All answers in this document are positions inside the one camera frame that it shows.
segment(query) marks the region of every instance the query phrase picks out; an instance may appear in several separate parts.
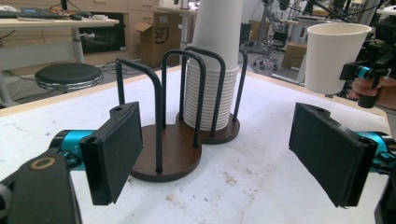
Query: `stool seat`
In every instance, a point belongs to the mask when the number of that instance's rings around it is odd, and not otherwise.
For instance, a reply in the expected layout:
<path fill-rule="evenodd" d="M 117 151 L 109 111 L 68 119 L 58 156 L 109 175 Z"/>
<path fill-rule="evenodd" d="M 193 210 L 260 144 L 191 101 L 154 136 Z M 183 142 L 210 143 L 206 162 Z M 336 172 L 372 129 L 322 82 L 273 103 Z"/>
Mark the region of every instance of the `stool seat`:
<path fill-rule="evenodd" d="M 102 80 L 102 70 L 85 63 L 58 63 L 35 73 L 35 82 L 46 90 L 75 91 L 95 86 Z"/>

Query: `keyboard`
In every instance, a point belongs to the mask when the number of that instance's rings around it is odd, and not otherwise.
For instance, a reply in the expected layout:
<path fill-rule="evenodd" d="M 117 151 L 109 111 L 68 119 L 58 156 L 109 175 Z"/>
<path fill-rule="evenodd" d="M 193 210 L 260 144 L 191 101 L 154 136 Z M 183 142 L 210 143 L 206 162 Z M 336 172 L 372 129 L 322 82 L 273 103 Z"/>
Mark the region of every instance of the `keyboard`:
<path fill-rule="evenodd" d="M 48 11 L 36 11 L 36 12 L 0 11 L 0 19 L 17 19 L 18 17 L 44 19 L 44 20 L 65 19 L 65 17 L 62 15 L 58 15 Z"/>

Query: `brown wooden base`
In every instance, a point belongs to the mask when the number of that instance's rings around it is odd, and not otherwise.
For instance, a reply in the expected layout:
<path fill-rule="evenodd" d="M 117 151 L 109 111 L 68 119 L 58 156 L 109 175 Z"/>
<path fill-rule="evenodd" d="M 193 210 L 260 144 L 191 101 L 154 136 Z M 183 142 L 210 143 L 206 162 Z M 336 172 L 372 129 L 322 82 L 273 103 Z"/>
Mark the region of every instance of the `brown wooden base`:
<path fill-rule="evenodd" d="M 223 144 L 233 140 L 239 132 L 239 121 L 232 121 L 230 115 L 228 125 L 216 131 L 214 137 L 210 132 L 200 133 L 200 145 L 193 146 L 194 129 L 183 120 L 177 119 L 173 125 L 163 129 L 163 171 L 157 173 L 155 125 L 142 128 L 143 150 L 137 159 L 131 175 L 149 182 L 167 182 L 180 179 L 191 173 L 201 159 L 202 144 Z"/>

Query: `human hand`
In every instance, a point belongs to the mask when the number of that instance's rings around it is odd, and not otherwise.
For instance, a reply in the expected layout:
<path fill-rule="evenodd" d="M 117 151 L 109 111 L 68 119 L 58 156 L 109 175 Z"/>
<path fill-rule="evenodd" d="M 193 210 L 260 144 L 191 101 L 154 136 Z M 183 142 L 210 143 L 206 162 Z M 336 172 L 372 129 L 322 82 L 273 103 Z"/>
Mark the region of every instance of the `human hand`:
<path fill-rule="evenodd" d="M 378 105 L 396 109 L 396 79 L 381 77 L 375 89 L 371 88 L 373 82 L 372 79 L 356 78 L 352 83 L 352 90 L 349 92 L 349 97 L 359 99 L 362 95 L 378 95 L 376 99 Z"/>

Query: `floor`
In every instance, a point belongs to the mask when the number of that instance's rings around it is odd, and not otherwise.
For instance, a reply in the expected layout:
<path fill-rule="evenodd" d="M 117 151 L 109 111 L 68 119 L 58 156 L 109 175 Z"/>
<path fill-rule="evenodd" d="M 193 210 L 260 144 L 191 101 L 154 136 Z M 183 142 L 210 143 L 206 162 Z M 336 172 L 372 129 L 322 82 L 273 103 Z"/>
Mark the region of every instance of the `floor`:
<path fill-rule="evenodd" d="M 278 59 L 278 69 L 274 71 L 273 63 L 266 63 L 263 69 L 261 69 L 259 62 L 257 62 L 256 66 L 254 66 L 253 64 L 258 58 L 259 54 L 249 53 L 247 70 L 268 77 L 270 77 L 273 73 L 276 73 L 278 75 L 281 75 L 282 77 L 295 79 L 298 75 L 298 71 L 289 68 L 283 68 L 280 66 L 282 64 L 283 55 L 284 52 L 282 50 L 273 51 L 272 56 Z M 113 63 L 105 64 L 101 67 L 104 70 L 104 80 L 101 82 L 101 84 L 116 81 L 116 71 Z M 124 78 L 126 78 L 140 76 L 141 74 L 133 69 L 127 69 L 124 70 L 123 75 Z M 6 76 L 6 83 L 8 91 L 12 95 L 12 99 L 20 104 L 25 104 L 40 99 L 64 94 L 61 91 L 47 91 L 39 88 L 35 84 L 33 75 L 27 75 L 22 77 L 8 75 Z"/>

